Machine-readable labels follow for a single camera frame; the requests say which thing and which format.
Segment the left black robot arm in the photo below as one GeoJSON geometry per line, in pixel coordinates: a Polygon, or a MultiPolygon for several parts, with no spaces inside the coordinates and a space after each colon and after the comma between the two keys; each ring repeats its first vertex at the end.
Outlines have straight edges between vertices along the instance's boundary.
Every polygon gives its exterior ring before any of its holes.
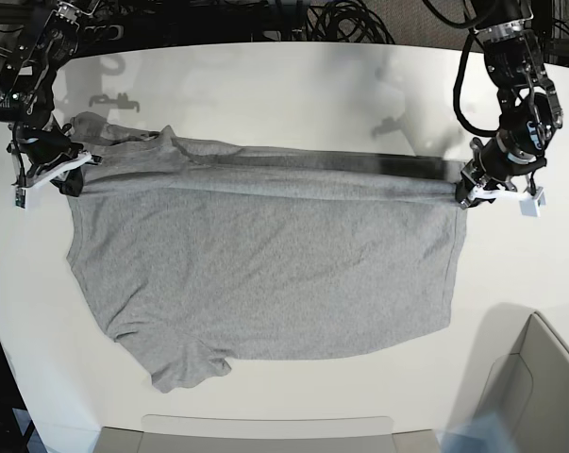
{"type": "Polygon", "coordinates": [[[563,126],[563,111],[553,81],[544,67],[538,39],[527,26],[529,5],[521,1],[473,1],[467,6],[469,34],[461,51],[453,89],[453,109],[472,134],[473,156],[460,173],[456,200],[464,209],[514,195],[513,179],[527,180],[522,198],[537,199],[535,173],[547,164],[545,151],[563,126]],[[470,124],[460,108],[461,88],[470,50],[478,44],[500,107],[495,130],[470,124]]]}

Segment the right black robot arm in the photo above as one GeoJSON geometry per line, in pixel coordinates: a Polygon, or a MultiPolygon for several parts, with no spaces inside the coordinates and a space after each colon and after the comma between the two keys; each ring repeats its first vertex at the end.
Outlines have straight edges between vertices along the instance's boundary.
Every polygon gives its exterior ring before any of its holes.
{"type": "Polygon", "coordinates": [[[59,69],[77,51],[79,27],[97,6],[96,1],[46,1],[35,7],[0,71],[0,123],[11,131],[8,152],[19,208],[25,207],[30,190],[46,183],[66,196],[80,196],[80,168],[102,161],[71,140],[70,124],[56,120],[53,93],[59,69]]]}

